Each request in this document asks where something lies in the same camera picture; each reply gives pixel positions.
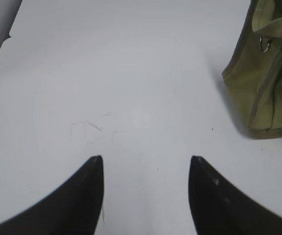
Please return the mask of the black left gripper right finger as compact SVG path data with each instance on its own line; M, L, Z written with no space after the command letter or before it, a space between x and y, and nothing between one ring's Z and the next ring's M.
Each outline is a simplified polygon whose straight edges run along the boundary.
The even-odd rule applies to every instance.
M188 197L199 235L282 235L282 217L240 191L201 156L191 158Z

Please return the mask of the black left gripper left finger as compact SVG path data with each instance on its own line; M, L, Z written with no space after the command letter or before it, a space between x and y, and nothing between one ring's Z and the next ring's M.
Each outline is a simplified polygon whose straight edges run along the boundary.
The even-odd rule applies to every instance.
M93 156L47 197L0 223L0 235L93 235L103 198L103 159Z

